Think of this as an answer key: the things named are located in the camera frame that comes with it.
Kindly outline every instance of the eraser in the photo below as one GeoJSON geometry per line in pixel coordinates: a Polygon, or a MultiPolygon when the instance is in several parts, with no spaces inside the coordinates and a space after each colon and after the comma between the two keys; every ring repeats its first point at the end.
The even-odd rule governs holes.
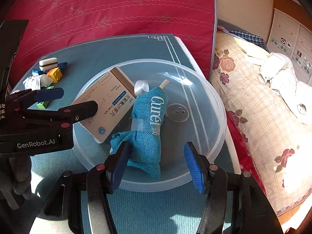
{"type": "Polygon", "coordinates": [[[54,57],[39,61],[39,68],[42,71],[57,68],[57,58],[54,57]]]}

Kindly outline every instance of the transparent lid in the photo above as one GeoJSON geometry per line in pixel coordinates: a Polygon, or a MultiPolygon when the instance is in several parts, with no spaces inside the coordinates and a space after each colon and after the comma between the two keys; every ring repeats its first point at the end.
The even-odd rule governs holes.
{"type": "MultiPolygon", "coordinates": [[[[126,167],[120,188],[131,191],[162,191],[191,181],[183,154],[184,144],[193,142],[199,154],[207,156],[209,162],[213,162],[224,143],[226,113],[218,93],[204,77],[174,62],[140,59],[123,62],[118,66],[133,83],[138,80],[148,81],[150,89],[159,87],[165,79],[170,80],[164,88],[169,103],[160,131],[161,177],[153,180],[140,169],[126,167]]],[[[89,80],[76,98],[113,67],[89,80]]],[[[130,130],[131,111],[102,144],[95,142],[79,123],[74,124],[74,150],[88,170],[105,162],[114,133],[130,130]]]]}

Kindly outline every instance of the white cardboard box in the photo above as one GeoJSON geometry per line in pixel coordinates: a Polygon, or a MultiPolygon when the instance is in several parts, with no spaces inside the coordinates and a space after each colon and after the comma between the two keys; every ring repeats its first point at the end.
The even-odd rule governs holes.
{"type": "Polygon", "coordinates": [[[94,100],[98,104],[95,116],[80,122],[95,139],[103,143],[135,102],[134,84],[115,67],[99,78],[72,104],[94,100]]]}

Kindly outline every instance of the wardrobe door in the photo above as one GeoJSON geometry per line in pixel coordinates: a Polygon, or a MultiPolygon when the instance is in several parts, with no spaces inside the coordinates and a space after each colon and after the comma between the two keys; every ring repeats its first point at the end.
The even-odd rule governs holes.
{"type": "Polygon", "coordinates": [[[298,80],[312,86],[312,33],[301,25],[291,61],[298,80]]]}
{"type": "Polygon", "coordinates": [[[289,58],[294,51],[300,24],[288,15],[274,10],[273,23],[267,47],[270,52],[285,54],[289,58]]]}

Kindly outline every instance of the toy block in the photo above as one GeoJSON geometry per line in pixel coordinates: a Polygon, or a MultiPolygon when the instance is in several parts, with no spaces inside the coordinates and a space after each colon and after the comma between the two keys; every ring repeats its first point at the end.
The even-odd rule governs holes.
{"type": "Polygon", "coordinates": [[[57,83],[62,77],[62,72],[60,71],[60,68],[53,68],[46,75],[53,79],[53,83],[57,83]]]}
{"type": "MultiPolygon", "coordinates": [[[[50,87],[47,87],[46,89],[49,90],[49,89],[53,89],[54,86],[50,86],[50,87]]],[[[45,102],[40,102],[40,103],[37,103],[37,107],[39,109],[46,109],[46,107],[48,106],[50,101],[45,101],[45,102]]]]}
{"type": "Polygon", "coordinates": [[[57,58],[49,58],[45,60],[39,61],[39,68],[42,71],[52,69],[52,68],[57,68],[57,58]]]}

